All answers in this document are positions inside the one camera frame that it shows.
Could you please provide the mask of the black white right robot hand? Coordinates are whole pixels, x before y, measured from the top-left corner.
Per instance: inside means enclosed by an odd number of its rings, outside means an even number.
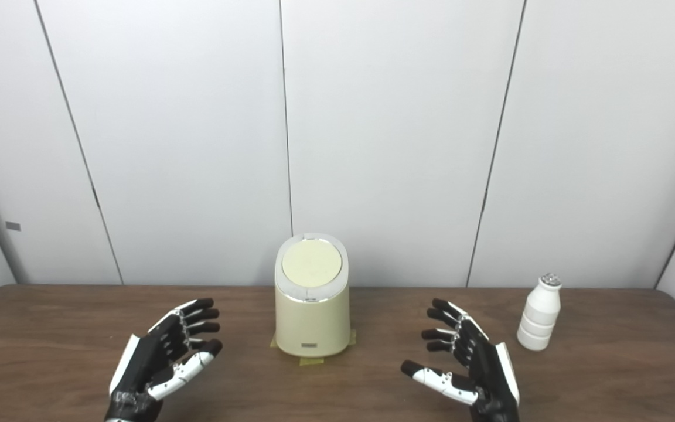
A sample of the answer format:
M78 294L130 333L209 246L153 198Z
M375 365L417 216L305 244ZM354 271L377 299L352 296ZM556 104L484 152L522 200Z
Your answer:
M448 352L466 376L405 360L401 371L414 381L468 406L473 421L519 421L520 393L506 343L493 344L468 312L434 298L429 318L448 329L425 329L429 352Z

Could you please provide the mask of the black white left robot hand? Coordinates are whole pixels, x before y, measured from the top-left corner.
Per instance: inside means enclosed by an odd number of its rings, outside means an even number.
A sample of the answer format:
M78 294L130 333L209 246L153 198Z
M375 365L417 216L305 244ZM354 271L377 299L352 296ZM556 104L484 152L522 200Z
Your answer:
M174 307L144 336L131 335L110 382L104 420L157 420L164 400L221 352L219 339L197 337L217 333L219 315L212 298L198 298Z

